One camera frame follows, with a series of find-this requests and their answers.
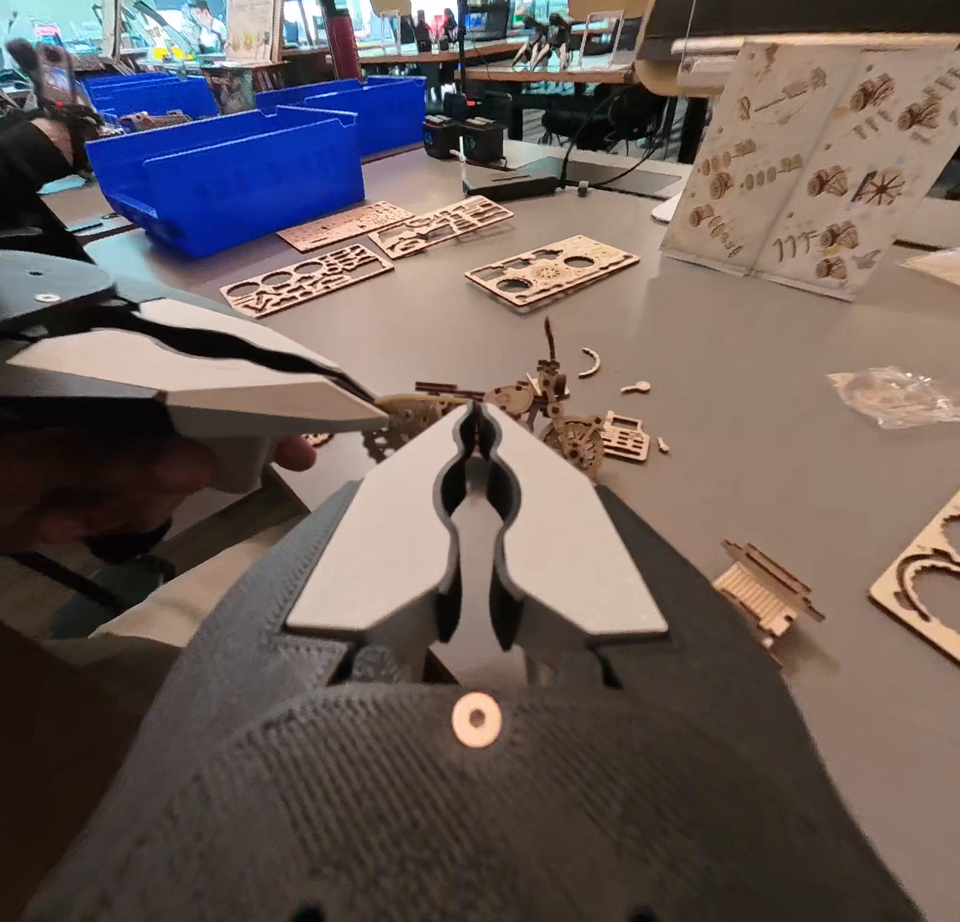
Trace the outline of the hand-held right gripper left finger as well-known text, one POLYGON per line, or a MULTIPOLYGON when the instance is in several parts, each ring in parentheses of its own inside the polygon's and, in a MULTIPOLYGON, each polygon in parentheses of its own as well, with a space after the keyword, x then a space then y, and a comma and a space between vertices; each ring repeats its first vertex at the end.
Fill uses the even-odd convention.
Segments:
POLYGON ((289 631, 381 646, 412 671, 461 614, 452 517, 467 495, 474 403, 452 410, 366 474, 286 617, 289 631))

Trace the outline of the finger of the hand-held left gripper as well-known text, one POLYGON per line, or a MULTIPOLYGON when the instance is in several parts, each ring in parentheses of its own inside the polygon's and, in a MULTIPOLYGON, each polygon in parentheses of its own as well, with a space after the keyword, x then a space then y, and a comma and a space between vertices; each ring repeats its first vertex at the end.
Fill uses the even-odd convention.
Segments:
POLYGON ((251 362, 283 374, 324 376, 359 399, 376 400, 338 363, 250 318, 180 300, 141 303, 137 317, 138 332, 176 352, 251 362))
POLYGON ((355 432, 384 427, 387 415, 329 377, 288 374, 239 359, 175 352, 146 335, 91 331, 46 338, 6 363, 18 375, 84 378, 161 401, 191 438, 355 432))

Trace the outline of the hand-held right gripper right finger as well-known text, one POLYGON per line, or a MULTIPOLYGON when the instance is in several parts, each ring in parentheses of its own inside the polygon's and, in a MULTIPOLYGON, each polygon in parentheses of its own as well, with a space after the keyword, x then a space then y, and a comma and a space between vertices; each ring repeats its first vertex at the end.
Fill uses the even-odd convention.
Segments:
POLYGON ((484 404, 494 538, 488 610, 525 684, 550 684, 566 656, 669 640, 666 616, 596 486, 501 410, 484 404))

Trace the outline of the person's left hand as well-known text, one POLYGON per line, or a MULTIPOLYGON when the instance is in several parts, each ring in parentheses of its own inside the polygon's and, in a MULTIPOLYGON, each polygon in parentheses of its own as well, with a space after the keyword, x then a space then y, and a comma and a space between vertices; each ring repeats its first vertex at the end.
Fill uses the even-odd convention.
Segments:
POLYGON ((213 479, 214 458, 177 436, 102 441, 71 428, 1 440, 1 552, 148 533, 213 479))

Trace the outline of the pale wooden part sheet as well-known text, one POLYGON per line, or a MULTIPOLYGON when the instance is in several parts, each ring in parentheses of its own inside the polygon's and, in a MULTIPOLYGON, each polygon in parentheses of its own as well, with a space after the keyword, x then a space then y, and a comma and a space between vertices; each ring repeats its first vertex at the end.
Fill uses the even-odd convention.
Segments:
POLYGON ((413 217, 413 213, 405 208, 380 201, 281 230, 276 235, 298 253, 309 254, 339 242, 388 229, 413 217))

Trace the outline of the wooden part sheet round holes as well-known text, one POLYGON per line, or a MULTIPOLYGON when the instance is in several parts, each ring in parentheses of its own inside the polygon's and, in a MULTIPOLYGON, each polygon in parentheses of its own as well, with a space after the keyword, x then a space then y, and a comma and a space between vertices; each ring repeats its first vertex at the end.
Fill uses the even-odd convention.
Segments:
POLYGON ((352 244, 231 283, 220 293, 237 313, 263 320, 393 271, 394 266, 382 256, 352 244))

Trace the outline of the blue plastic bin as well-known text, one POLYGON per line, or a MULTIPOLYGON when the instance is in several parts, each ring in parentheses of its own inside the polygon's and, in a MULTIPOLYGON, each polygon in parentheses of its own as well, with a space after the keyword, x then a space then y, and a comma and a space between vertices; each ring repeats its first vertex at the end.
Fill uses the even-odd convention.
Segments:
POLYGON ((363 158, 422 144, 426 79, 420 76, 330 81, 259 92, 255 99, 267 113, 290 106, 356 114, 363 158))
POLYGON ((202 77, 185 79, 169 73, 94 75, 81 80, 94 109, 101 115, 150 116, 181 112, 193 120, 215 118, 217 104, 202 77))
POLYGON ((364 199, 358 116, 279 107, 86 145, 102 195, 155 242, 212 256, 364 199))

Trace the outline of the wooden motorcycle model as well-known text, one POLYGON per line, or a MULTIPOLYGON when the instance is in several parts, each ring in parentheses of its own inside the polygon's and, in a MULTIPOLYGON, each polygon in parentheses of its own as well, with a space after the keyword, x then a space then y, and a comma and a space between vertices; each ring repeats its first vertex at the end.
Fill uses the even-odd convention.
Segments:
POLYGON ((501 414, 525 424, 534 432, 538 419, 544 420, 540 440, 555 450, 575 469, 596 482, 604 462, 602 427, 604 417, 575 416, 567 411, 569 381, 557 358, 556 340, 550 320, 544 321, 547 357, 538 361, 535 376, 525 376, 486 392, 462 389, 454 383, 418 381, 414 392, 431 396, 451 396, 468 403, 485 403, 501 414))

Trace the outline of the wooden part sheet small cutouts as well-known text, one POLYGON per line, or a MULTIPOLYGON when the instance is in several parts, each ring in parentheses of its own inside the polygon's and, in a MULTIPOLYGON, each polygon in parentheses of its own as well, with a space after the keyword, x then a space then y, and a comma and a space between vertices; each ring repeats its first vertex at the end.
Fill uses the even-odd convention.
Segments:
POLYGON ((510 208, 483 196, 413 216, 402 223, 369 234, 370 240, 392 260, 423 253, 442 243, 482 232, 514 218, 510 208))

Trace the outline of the black charging dock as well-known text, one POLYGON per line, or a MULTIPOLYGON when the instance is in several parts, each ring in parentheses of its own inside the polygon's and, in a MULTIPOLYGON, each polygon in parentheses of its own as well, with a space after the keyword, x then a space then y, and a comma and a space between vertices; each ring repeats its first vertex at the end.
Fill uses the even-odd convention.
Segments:
POLYGON ((429 114, 422 124, 422 145, 435 160, 459 159, 480 166, 503 167, 504 125, 486 117, 458 120, 429 114))

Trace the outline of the wooden part sheet gear cutouts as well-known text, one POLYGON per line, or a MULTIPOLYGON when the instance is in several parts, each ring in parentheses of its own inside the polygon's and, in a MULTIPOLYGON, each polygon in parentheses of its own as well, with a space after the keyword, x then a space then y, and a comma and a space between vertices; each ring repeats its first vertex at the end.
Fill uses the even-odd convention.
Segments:
POLYGON ((583 235, 464 273, 472 285, 517 312, 529 312, 634 267, 640 258, 583 235))

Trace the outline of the black power brick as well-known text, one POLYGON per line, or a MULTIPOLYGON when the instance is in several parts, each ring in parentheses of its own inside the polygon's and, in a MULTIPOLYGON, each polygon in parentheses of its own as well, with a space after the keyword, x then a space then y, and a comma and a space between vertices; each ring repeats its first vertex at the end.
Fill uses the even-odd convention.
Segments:
POLYGON ((558 176, 470 168, 462 177, 465 197, 482 197, 497 204, 553 195, 561 185, 558 176))

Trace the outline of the person's brown sweater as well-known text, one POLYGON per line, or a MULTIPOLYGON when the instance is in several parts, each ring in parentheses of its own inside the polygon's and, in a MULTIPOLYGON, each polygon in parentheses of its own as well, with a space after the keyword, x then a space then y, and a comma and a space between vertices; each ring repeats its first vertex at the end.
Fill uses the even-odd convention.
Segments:
POLYGON ((2 624, 2 920, 69 850, 180 653, 129 637, 40 642, 2 624))

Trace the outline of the instruction booklet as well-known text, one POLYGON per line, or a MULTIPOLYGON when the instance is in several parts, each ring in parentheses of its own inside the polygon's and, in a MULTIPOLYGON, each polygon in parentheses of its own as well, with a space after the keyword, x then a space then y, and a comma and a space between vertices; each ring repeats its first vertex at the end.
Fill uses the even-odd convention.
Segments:
POLYGON ((663 256, 853 302, 958 149, 958 39, 747 40, 663 256))

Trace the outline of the dark red post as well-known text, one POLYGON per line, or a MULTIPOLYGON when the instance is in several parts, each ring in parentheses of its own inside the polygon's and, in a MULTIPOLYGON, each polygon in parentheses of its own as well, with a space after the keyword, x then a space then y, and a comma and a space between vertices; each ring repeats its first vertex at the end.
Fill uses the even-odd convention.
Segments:
POLYGON ((336 78, 362 82, 363 70, 349 10, 335 8, 324 14, 323 23, 336 78))

